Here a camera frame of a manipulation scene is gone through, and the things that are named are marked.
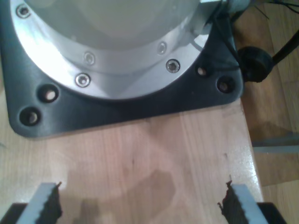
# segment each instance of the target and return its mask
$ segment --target wooden floor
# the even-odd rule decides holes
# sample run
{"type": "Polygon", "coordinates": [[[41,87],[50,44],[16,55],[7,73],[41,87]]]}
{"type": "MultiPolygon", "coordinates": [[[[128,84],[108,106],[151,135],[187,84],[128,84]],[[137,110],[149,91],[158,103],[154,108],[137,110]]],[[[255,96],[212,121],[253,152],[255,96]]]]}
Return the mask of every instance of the wooden floor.
{"type": "MultiPolygon", "coordinates": [[[[260,47],[277,53],[299,29],[299,15],[265,4],[249,9],[236,23],[238,48],[260,47]]],[[[299,49],[275,67],[262,83],[246,83],[242,97],[253,142],[299,132],[299,49]]],[[[255,154],[263,194],[274,202],[288,224],[299,223],[299,154],[255,154]]]]}

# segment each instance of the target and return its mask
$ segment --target wooden table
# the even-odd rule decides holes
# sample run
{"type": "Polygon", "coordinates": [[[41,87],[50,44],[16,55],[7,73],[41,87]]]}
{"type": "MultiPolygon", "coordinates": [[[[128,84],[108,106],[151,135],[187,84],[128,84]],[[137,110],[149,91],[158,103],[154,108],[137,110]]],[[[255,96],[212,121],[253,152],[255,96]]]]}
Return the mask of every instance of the wooden table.
{"type": "Polygon", "coordinates": [[[263,200],[240,100],[33,140],[10,128],[1,81],[0,217],[62,181],[59,224],[226,224],[231,179],[263,200]]]}

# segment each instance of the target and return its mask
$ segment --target bolt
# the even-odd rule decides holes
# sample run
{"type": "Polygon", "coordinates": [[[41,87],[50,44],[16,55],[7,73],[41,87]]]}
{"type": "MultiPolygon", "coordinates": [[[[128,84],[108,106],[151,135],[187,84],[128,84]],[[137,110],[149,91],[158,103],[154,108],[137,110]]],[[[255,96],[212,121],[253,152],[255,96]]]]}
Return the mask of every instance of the bolt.
{"type": "Polygon", "coordinates": [[[19,16],[22,19],[26,19],[31,15],[28,7],[25,4],[20,4],[15,12],[17,16],[19,16]]]}
{"type": "Polygon", "coordinates": [[[200,75],[200,76],[206,76],[206,70],[204,70],[203,68],[199,67],[197,69],[197,73],[200,75]]]}
{"type": "Polygon", "coordinates": [[[83,60],[88,65],[93,65],[95,63],[95,56],[91,52],[85,52],[83,56],[83,60]]]}
{"type": "Polygon", "coordinates": [[[166,63],[166,69],[170,73],[177,73],[180,69],[180,64],[176,59],[171,59],[166,63]]]}
{"type": "Polygon", "coordinates": [[[225,82],[220,82],[218,88],[221,92],[226,93],[228,91],[228,84],[225,82]]]}
{"type": "Polygon", "coordinates": [[[166,49],[167,49],[167,44],[165,42],[161,42],[158,45],[157,52],[159,55],[163,55],[163,54],[165,54],[166,49]]]}
{"type": "Polygon", "coordinates": [[[75,82],[77,84],[77,86],[81,87],[81,88],[85,88],[90,84],[90,77],[88,74],[85,73],[80,73],[76,76],[75,78],[75,82]]]}

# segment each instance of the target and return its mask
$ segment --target black mounting plate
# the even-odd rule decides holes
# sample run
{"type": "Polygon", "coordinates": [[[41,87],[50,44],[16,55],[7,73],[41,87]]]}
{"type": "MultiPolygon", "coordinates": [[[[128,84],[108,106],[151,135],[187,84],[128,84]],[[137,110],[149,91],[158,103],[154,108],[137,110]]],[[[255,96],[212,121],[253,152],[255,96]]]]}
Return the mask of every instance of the black mounting plate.
{"type": "MultiPolygon", "coordinates": [[[[234,45],[229,18],[220,19],[219,24],[234,45]]],[[[238,99],[244,87],[237,62],[215,28],[200,57],[178,81],[157,93],[123,101],[88,98],[64,88],[44,74],[23,50],[7,0],[0,0],[0,46],[9,122],[17,134],[25,137],[43,137],[224,105],[238,99]],[[198,67],[206,70],[205,77],[198,75],[198,67]],[[227,91],[219,90],[220,82],[225,83],[227,91]],[[38,90],[47,84],[58,91],[52,103],[45,103],[38,97],[38,90]],[[32,125],[24,121],[31,119],[31,112],[37,115],[32,125]]]]}

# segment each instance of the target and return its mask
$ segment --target wooden surface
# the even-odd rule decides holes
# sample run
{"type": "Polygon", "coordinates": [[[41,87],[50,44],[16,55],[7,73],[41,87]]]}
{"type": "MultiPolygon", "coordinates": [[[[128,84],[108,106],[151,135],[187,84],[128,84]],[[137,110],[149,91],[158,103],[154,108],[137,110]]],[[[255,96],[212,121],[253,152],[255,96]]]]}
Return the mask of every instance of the wooden surface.
{"type": "Polygon", "coordinates": [[[263,187],[265,201],[272,201],[288,224],[299,223],[299,180],[263,187]]]}
{"type": "MultiPolygon", "coordinates": [[[[299,29],[299,16],[283,6],[259,6],[240,18],[239,46],[253,45],[272,55],[299,29]]],[[[259,84],[246,84],[242,98],[253,141],[299,132],[299,49],[293,51],[259,84]]],[[[265,201],[274,202],[288,224],[299,223],[299,154],[256,153],[255,159],[265,201]]]]}
{"type": "Polygon", "coordinates": [[[241,102],[30,140],[0,91],[0,217],[41,182],[60,182],[59,224],[225,224],[225,183],[262,201],[241,102]]]}

